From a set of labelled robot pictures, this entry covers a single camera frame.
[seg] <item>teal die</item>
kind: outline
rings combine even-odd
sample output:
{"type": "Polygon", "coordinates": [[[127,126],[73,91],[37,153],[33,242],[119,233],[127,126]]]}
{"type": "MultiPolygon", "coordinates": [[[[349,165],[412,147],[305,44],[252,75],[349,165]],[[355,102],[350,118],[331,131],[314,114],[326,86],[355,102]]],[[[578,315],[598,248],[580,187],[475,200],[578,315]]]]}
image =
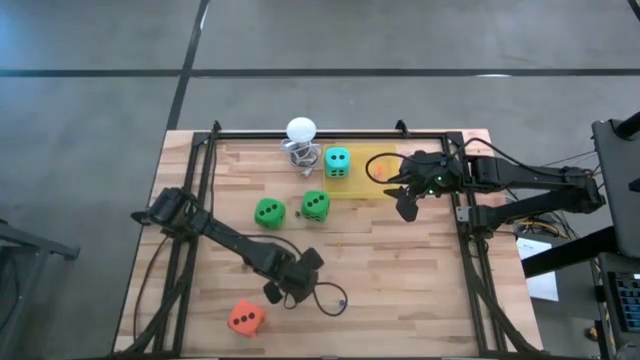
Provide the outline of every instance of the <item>teal die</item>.
{"type": "Polygon", "coordinates": [[[300,214],[309,220],[324,222],[329,215],[331,200],[329,194],[323,191],[307,191],[302,199],[300,214]]]}
{"type": "Polygon", "coordinates": [[[280,200],[264,198],[258,202],[253,219],[266,229],[278,230],[284,223],[286,207],[280,200]]]}
{"type": "Polygon", "coordinates": [[[349,150],[343,147],[327,149],[324,156],[324,173],[327,177],[346,177],[349,174],[350,165],[349,150]]]}

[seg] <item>light bulb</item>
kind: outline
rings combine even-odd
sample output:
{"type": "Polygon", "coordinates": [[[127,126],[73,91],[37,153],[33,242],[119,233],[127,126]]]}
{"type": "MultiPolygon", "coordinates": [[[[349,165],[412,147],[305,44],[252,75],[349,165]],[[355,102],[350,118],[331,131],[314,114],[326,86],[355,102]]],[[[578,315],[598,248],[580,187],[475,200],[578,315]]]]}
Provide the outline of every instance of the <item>light bulb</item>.
{"type": "Polygon", "coordinates": [[[289,121],[287,136],[297,143],[311,141],[316,136],[316,124],[311,119],[297,117],[289,121]]]}

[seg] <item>light blue die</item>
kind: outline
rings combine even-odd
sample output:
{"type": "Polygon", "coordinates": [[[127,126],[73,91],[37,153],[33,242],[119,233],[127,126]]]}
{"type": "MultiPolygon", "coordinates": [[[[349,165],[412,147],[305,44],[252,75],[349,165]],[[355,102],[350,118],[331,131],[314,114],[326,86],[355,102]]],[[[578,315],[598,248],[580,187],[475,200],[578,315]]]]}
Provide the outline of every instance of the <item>light blue die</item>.
{"type": "Polygon", "coordinates": [[[346,177],[349,174],[350,156],[346,148],[335,147],[324,156],[324,173],[330,178],[346,177]]]}

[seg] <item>white paper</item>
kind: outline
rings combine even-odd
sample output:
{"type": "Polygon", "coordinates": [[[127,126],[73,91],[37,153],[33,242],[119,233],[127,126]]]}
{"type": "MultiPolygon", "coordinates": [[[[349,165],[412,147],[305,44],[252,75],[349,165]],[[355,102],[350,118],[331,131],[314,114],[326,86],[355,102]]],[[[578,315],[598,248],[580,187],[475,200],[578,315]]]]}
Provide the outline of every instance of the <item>white paper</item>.
{"type": "MultiPolygon", "coordinates": [[[[541,253],[551,249],[551,244],[519,238],[517,241],[520,259],[541,253]]],[[[536,299],[558,301],[558,286],[556,285],[556,273],[549,272],[527,279],[529,296],[536,299]]]]}

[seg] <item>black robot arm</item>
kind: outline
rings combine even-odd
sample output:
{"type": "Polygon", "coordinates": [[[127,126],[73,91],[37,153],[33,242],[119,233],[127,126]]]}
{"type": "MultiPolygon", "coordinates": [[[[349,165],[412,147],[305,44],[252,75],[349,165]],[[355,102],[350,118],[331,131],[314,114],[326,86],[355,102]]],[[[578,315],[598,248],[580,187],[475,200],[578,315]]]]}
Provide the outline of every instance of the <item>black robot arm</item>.
{"type": "Polygon", "coordinates": [[[204,235],[238,254],[256,274],[269,280],[264,290],[272,303],[282,299],[278,289],[296,303],[302,302],[313,293],[318,281],[316,270],[323,261],[313,248],[296,259],[294,253],[282,246],[253,241],[214,219],[209,211],[198,206],[192,194],[180,188],[162,190],[144,217],[162,226],[163,233],[171,237],[204,235]]]}
{"type": "Polygon", "coordinates": [[[461,161],[442,152],[416,151],[406,157],[398,174],[386,183],[401,184],[385,193],[398,200],[396,209],[405,221],[414,221],[416,201],[427,195],[473,190],[492,193],[504,189],[550,190],[548,193],[498,207],[473,206],[456,209],[458,220],[467,223],[468,233],[489,238],[503,223],[556,210],[591,213],[605,204],[592,172],[577,167],[535,167],[513,164],[490,156],[467,156],[470,171],[465,176],[461,161]]]}

